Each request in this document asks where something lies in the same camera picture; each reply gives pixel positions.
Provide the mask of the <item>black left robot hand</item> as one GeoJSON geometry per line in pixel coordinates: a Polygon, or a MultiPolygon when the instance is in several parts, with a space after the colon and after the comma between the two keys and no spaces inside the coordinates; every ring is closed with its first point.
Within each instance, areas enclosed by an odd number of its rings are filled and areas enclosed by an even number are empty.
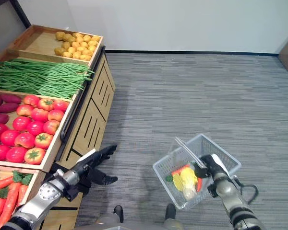
{"type": "Polygon", "coordinates": [[[116,182],[118,180],[116,176],[106,175],[97,169],[102,162],[110,159],[116,148],[117,145],[110,145],[101,150],[93,149],[82,156],[72,168],[79,178],[78,182],[87,180],[98,185],[109,185],[116,182]]]}

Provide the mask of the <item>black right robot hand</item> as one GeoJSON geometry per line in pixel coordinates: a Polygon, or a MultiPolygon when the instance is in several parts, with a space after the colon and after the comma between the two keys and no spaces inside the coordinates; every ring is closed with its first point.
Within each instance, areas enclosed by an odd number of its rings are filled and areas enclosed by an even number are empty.
{"type": "Polygon", "coordinates": [[[194,163],[194,173],[198,178],[214,178],[218,173],[222,173],[229,177],[229,173],[216,154],[204,155],[199,158],[199,163],[194,163]]]}

